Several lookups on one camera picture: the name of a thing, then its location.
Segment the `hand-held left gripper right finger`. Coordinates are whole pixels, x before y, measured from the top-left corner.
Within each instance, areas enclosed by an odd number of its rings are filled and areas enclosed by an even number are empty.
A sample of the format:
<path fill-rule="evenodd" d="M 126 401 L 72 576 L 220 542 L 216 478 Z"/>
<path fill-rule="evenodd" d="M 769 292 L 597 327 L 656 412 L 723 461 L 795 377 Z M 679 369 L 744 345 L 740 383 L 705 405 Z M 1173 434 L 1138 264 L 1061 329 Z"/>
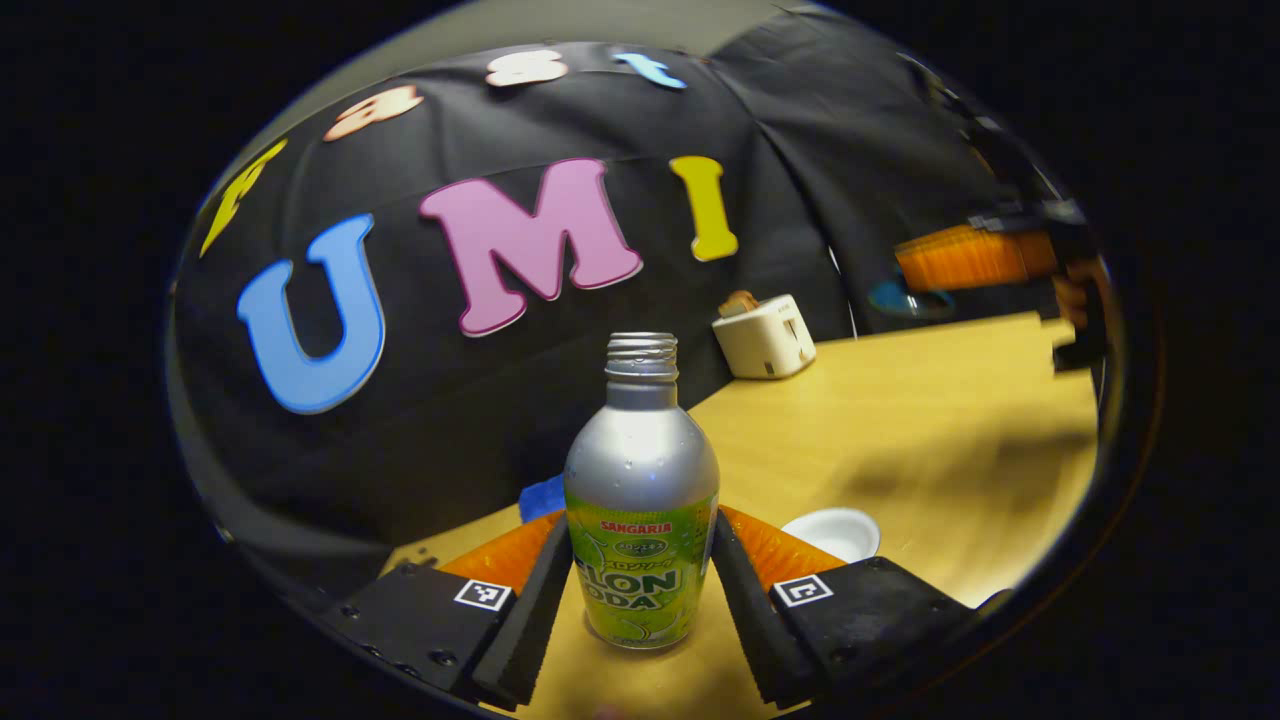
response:
<path fill-rule="evenodd" d="M 881 708 L 929 685 L 1010 596 L 972 607 L 890 559 L 844 562 L 723 505 L 712 557 L 762 698 Z"/>

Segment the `silver green-label water bottle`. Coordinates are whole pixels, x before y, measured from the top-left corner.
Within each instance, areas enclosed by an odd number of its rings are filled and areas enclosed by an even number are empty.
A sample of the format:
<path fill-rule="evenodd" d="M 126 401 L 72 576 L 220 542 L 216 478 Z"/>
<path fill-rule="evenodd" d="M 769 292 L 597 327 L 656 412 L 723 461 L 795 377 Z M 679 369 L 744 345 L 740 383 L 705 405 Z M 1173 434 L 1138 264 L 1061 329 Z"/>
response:
<path fill-rule="evenodd" d="M 605 402 L 563 474 L 588 621 L 626 650 L 663 650 L 690 633 L 710 564 L 721 474 L 678 405 L 677 347 L 669 333 L 609 337 Z"/>

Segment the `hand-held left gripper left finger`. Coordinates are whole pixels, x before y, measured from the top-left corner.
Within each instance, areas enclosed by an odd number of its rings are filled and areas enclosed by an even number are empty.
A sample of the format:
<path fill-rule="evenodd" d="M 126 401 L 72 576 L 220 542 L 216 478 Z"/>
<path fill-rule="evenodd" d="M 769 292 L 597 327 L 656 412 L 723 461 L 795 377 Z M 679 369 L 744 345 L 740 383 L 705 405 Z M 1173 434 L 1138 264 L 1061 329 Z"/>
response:
<path fill-rule="evenodd" d="M 571 565 L 552 512 L 440 566 L 402 565 L 334 609 L 334 632 L 411 687 L 513 711 L 532 700 Z"/>

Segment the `white and blue teacup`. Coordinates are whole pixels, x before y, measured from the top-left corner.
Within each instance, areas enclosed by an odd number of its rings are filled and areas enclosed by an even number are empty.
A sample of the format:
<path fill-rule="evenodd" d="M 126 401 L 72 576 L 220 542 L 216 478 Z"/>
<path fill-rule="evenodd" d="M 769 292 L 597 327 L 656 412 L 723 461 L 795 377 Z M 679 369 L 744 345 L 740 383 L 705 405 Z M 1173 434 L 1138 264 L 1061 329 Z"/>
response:
<path fill-rule="evenodd" d="M 781 529 L 846 564 L 877 556 L 881 546 L 879 525 L 859 509 L 815 510 L 795 518 Z"/>

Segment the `blue folded towel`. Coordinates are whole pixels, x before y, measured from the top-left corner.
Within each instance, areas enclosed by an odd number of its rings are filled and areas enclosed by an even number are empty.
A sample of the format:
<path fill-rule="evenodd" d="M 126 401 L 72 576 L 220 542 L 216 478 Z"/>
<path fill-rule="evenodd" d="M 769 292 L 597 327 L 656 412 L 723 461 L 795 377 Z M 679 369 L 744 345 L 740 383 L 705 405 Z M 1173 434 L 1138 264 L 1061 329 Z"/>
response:
<path fill-rule="evenodd" d="M 517 507 L 521 523 L 562 512 L 566 507 L 563 474 L 524 488 L 518 496 Z"/>

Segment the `dark blue teacup lid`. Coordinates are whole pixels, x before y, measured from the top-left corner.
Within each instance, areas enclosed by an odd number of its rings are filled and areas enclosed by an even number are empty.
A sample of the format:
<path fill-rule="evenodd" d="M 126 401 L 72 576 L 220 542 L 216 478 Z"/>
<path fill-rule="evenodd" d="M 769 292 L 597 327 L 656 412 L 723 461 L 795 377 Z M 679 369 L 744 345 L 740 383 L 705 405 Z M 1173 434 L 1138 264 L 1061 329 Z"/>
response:
<path fill-rule="evenodd" d="M 948 293 L 909 290 L 902 277 L 878 283 L 867 297 L 877 311 L 900 320 L 942 322 L 956 313 L 955 301 Z"/>

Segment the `cream toaster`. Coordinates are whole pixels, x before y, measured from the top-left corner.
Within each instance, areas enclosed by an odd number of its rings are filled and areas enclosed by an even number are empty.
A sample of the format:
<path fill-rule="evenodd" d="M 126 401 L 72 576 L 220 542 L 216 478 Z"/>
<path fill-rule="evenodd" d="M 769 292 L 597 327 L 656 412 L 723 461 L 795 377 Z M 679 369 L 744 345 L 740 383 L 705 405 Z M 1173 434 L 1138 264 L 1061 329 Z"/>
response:
<path fill-rule="evenodd" d="M 758 301 L 760 306 L 751 313 L 712 323 L 732 375 L 777 380 L 809 368 L 817 360 L 817 346 L 794 296 Z"/>

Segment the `black backdrop cloth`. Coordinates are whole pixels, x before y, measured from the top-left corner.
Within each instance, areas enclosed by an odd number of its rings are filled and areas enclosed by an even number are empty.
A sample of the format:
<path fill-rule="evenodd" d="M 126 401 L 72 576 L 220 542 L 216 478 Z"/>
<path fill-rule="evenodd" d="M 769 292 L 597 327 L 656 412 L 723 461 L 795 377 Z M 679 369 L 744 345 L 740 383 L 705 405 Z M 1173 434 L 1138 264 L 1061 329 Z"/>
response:
<path fill-rule="evenodd" d="M 1059 199 L 922 53 L 813 0 L 467 0 L 330 70 L 215 183 L 172 291 L 168 389 L 224 536 L 333 603 L 392 548 L 557 474 L 617 331 L 731 378 L 733 291 L 814 340 L 893 247 Z"/>

